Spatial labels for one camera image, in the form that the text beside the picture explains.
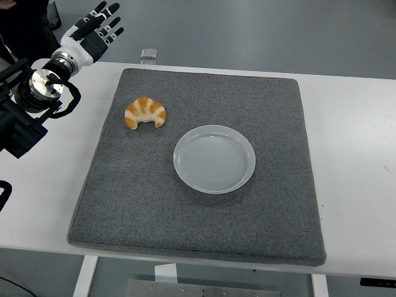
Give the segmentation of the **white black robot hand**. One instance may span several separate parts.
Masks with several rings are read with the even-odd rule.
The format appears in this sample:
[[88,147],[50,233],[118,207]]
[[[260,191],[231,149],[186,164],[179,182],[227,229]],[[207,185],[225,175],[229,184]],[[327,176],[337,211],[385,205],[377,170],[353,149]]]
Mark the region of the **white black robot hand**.
[[97,62],[124,31],[118,27],[121,18],[116,13],[119,8],[117,2],[99,3],[62,36],[61,47],[51,57],[66,61],[72,74]]

